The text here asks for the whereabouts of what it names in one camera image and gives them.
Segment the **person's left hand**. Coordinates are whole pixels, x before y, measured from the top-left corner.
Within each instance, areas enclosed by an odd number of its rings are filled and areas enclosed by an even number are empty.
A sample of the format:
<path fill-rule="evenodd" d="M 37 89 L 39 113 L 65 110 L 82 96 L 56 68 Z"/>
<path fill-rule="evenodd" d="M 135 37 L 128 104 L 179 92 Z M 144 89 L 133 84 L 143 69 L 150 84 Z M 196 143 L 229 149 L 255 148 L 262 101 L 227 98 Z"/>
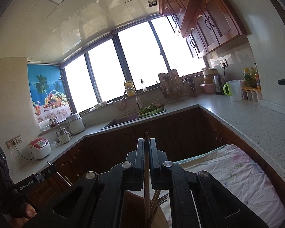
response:
<path fill-rule="evenodd" d="M 22 228 L 24 224 L 35 215 L 37 215 L 36 210 L 31 204 L 27 203 L 25 207 L 25 215 L 23 215 L 21 218 L 12 218 L 9 221 L 9 224 L 12 228 Z"/>

